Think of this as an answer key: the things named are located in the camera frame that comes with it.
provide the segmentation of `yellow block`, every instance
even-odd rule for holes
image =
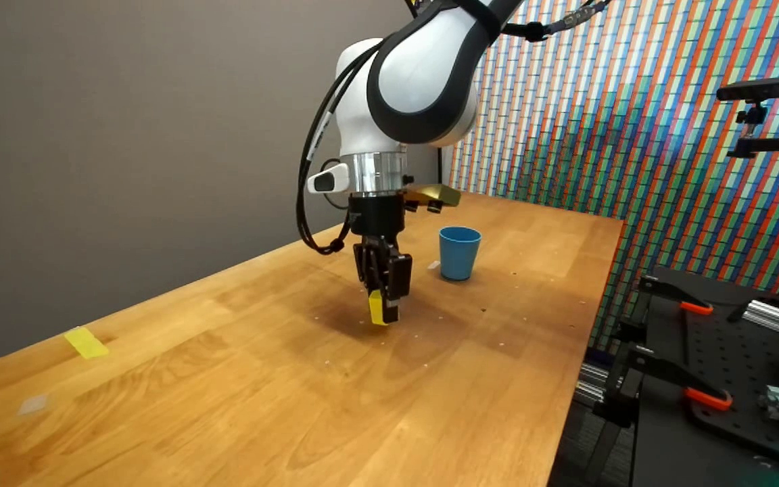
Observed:
[[[95,338],[89,329],[84,329],[84,327],[75,327],[75,329],[65,332],[63,336],[83,358],[103,357],[110,354],[110,350]]]
[[[383,298],[379,290],[371,291],[369,295],[369,309],[371,309],[371,323],[387,326],[383,322]]]

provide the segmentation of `black breadboard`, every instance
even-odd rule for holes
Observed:
[[[766,386],[779,387],[779,333],[746,320],[729,323],[729,312],[686,314],[687,367],[733,397],[729,411],[690,402],[688,414],[696,425],[779,460],[779,423],[758,406]]]

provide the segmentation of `wooden tabletop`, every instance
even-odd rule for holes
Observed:
[[[483,233],[466,283],[429,269],[445,225]],[[545,485],[619,232],[466,194],[408,214],[392,326],[370,324],[351,235],[90,323],[108,356],[55,336],[0,358],[0,487]]]

